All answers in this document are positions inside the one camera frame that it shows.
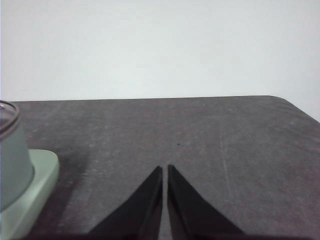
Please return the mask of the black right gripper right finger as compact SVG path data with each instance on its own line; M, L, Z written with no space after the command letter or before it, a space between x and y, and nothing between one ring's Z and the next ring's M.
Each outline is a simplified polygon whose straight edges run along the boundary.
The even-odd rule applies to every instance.
M170 164L167 180L167 208L173 236L243 236L244 232L210 205Z

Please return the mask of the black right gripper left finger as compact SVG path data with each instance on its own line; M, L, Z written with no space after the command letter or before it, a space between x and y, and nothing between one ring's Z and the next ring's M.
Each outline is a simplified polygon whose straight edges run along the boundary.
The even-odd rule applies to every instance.
M157 236L163 208L163 169L157 166L134 193L89 231L92 236Z

